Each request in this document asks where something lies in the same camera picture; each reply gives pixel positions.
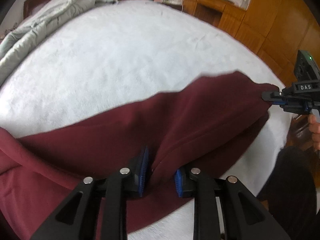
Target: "metal screw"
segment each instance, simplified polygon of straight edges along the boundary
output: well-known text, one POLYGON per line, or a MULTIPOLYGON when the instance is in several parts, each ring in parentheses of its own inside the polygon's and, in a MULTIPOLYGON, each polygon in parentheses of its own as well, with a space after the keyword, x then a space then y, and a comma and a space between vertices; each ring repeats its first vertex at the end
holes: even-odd
POLYGON ((128 174, 130 172, 130 169, 129 168, 122 168, 121 170, 120 170, 120 173, 121 174, 128 174))
POLYGON ((198 168, 192 168, 192 169, 191 169, 191 173, 192 173, 192 174, 199 174, 200 172, 201 172, 201 170, 198 169, 198 168))
POLYGON ((90 184, 93 182, 93 178, 92 177, 86 177, 83 179, 84 184, 90 184))
POLYGON ((228 181, 229 181, 230 183, 236 183, 236 182, 238 181, 238 179, 237 179, 235 176, 230 176, 230 177, 228 178, 228 181))

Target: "maroon garment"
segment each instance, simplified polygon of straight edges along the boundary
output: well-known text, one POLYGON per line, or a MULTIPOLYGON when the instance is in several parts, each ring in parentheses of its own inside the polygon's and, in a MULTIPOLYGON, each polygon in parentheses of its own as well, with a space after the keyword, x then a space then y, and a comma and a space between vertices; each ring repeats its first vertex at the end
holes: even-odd
POLYGON ((261 93, 272 90, 240 72, 200 77, 181 92, 47 133, 15 139, 0 129, 0 210, 27 240, 80 179, 105 178, 148 145, 147 194, 127 205, 128 232, 140 229, 188 201, 175 192, 179 167, 193 161, 219 177, 236 162, 267 121, 270 104, 261 93))

